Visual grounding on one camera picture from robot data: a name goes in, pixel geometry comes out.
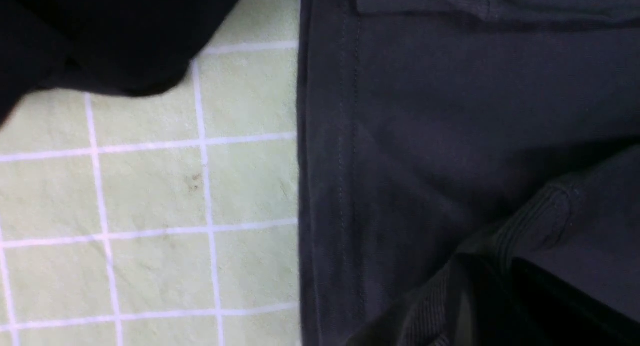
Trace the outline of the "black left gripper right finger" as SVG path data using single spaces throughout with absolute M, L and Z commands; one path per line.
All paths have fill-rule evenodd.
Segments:
M 638 345 L 639 323 L 531 262 L 455 255 L 452 345 Z

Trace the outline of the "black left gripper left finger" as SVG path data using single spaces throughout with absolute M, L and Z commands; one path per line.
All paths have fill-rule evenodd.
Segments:
M 239 0 L 0 0 L 1 121 L 25 95 L 178 85 Z

